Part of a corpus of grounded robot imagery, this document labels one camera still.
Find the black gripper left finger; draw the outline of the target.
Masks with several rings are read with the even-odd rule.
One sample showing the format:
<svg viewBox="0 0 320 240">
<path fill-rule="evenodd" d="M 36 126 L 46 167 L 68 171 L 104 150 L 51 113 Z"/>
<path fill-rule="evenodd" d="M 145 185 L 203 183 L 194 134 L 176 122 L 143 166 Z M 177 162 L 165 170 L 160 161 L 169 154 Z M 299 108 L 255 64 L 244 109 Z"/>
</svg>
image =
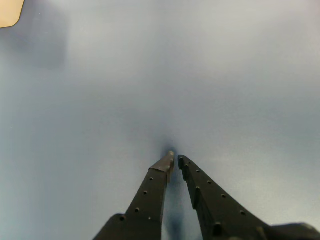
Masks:
<svg viewBox="0 0 320 240">
<path fill-rule="evenodd" d="M 96 240 L 160 240 L 167 185 L 174 170 L 174 152 L 152 165 L 125 213 L 113 215 Z"/>
</svg>

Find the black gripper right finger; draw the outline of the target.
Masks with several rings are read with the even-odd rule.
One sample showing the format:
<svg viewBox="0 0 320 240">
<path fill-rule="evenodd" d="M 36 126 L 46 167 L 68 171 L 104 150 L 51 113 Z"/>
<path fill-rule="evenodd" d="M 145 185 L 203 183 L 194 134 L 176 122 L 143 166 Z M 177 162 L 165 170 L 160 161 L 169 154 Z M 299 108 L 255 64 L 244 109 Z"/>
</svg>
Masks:
<svg viewBox="0 0 320 240">
<path fill-rule="evenodd" d="M 258 219 L 184 155 L 178 167 L 186 181 L 204 240 L 266 240 L 268 225 Z"/>
</svg>

